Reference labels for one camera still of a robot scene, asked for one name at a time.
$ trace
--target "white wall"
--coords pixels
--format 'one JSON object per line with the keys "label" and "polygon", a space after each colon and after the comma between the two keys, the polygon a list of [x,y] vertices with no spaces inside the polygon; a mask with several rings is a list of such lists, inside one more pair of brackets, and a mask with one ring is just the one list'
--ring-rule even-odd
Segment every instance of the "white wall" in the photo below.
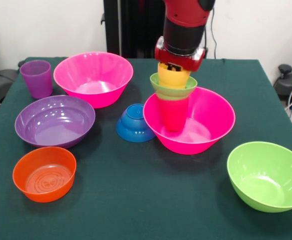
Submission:
{"label": "white wall", "polygon": [[[292,0],[216,0],[215,8],[217,58],[259,59],[271,81],[279,64],[292,65]],[[103,0],[0,0],[0,69],[28,56],[106,51],[102,13]],[[211,58],[210,20],[207,29]]]}
{"label": "white wall", "polygon": [[292,0],[216,0],[213,32],[217,58],[258,59],[271,82],[279,64],[292,65]]}
{"label": "white wall", "polygon": [[26,57],[106,51],[103,0],[0,0],[0,69]]}

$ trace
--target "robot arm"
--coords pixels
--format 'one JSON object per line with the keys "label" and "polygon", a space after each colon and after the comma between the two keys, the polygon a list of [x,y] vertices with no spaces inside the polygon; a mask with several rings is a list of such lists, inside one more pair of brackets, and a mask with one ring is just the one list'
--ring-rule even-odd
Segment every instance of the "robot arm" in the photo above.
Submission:
{"label": "robot arm", "polygon": [[163,1],[166,5],[164,33],[157,42],[155,58],[195,72],[205,54],[199,44],[215,0]]}

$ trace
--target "red cup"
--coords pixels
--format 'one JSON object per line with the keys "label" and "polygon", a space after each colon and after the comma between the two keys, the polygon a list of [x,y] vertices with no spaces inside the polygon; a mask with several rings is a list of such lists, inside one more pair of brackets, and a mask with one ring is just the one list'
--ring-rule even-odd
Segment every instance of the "red cup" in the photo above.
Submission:
{"label": "red cup", "polygon": [[168,131],[179,132],[183,129],[188,112],[188,97],[181,100],[158,98],[161,118]]}

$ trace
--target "table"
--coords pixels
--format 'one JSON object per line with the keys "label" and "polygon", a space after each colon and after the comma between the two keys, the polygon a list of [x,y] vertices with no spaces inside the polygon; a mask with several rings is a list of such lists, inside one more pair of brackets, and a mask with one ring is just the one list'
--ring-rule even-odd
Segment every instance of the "table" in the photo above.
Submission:
{"label": "table", "polygon": [[[43,58],[53,68],[64,58]],[[157,138],[130,143],[115,124],[130,104],[154,92],[154,59],[129,59],[134,76],[119,100],[96,110],[88,135],[70,151],[75,183],[58,201],[36,203],[14,186],[16,162],[34,147],[14,122],[33,102],[21,76],[0,107],[0,240],[292,240],[292,210],[269,214],[248,207],[231,187],[227,156],[237,145],[269,141],[292,150],[292,124],[257,60],[205,59],[192,76],[236,111],[229,135],[204,153],[185,156]],[[63,91],[54,85],[54,95]]]}

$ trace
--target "bowl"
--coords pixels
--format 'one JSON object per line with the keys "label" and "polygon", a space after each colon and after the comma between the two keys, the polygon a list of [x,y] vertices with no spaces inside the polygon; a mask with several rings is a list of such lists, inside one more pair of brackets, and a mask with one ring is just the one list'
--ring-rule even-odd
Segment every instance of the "bowl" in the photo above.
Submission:
{"label": "bowl", "polygon": [[60,199],[72,187],[76,159],[68,150],[48,146],[24,155],[13,170],[16,187],[29,199],[48,203]]}
{"label": "bowl", "polygon": [[164,100],[180,100],[188,97],[197,86],[197,81],[193,77],[189,77],[185,88],[170,88],[159,85],[158,73],[150,76],[150,82],[155,89],[159,98]]}
{"label": "bowl", "polygon": [[238,196],[252,208],[292,209],[292,151],[270,142],[247,142],[229,155],[227,170]]}
{"label": "bowl", "polygon": [[156,137],[143,117],[143,104],[133,104],[122,113],[116,125],[117,134],[126,141],[143,143]]}
{"label": "bowl", "polygon": [[172,89],[184,89],[186,87],[190,72],[186,70],[168,70],[168,65],[160,62],[158,64],[159,85]]}
{"label": "bowl", "polygon": [[221,95],[202,88],[189,95],[186,123],[181,131],[168,131],[154,93],[145,102],[144,118],[161,143],[183,155],[201,153],[226,136],[234,127],[235,111]]}
{"label": "bowl", "polygon": [[84,138],[95,118],[93,107],[82,99],[50,96],[25,107],[17,116],[15,130],[36,147],[70,148]]}
{"label": "bowl", "polygon": [[123,57],[109,52],[71,56],[54,70],[56,83],[70,96],[95,109],[113,104],[132,78],[133,68]]}

